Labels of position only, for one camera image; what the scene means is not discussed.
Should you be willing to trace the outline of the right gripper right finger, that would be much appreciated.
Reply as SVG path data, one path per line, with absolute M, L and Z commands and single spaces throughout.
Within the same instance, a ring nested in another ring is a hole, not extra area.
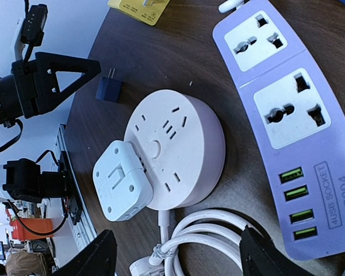
M 246 226 L 239 243 L 244 276 L 311 275 L 278 251 L 270 239 Z

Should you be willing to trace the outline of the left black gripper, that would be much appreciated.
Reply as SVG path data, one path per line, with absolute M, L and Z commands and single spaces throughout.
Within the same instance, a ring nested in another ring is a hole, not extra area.
M 100 72 L 97 60 L 54 53 L 14 62 L 11 74 L 0 78 L 0 124 L 53 111 Z

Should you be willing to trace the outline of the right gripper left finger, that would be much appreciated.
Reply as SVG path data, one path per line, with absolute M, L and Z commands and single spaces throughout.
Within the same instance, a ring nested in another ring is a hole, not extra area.
M 54 275 L 115 275 L 116 260 L 116 238 L 106 229 Z

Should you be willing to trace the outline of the dark navy usb charger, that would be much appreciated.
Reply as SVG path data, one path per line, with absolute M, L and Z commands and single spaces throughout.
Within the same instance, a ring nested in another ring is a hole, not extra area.
M 102 101 L 118 103 L 123 82 L 115 79 L 115 68 L 109 70 L 108 76 L 100 78 L 95 98 Z

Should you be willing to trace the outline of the white square plug adapter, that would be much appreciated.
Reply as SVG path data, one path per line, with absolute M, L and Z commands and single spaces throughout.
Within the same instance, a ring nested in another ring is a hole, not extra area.
M 103 214 L 111 222 L 131 219 L 154 194 L 133 145 L 127 141 L 109 144 L 94 165 L 93 183 Z

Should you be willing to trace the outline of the yellow cube socket adapter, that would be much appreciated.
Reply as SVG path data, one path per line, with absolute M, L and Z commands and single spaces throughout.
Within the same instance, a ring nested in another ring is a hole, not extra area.
M 108 0 L 108 6 L 149 26 L 155 26 L 169 2 L 170 0 Z

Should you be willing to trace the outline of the round pink socket hub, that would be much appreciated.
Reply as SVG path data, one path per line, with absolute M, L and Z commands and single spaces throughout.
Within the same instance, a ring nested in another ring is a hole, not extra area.
M 204 200 L 225 162 L 225 136 L 215 112 L 202 100 L 174 90 L 146 96 L 124 133 L 151 183 L 152 210 L 172 210 Z

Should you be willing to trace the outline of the purple power strip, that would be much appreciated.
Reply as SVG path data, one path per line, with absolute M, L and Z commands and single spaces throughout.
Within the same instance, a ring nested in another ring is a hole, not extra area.
M 345 252 L 345 116 L 296 32 L 269 1 L 227 1 L 213 39 L 263 160 L 287 254 Z

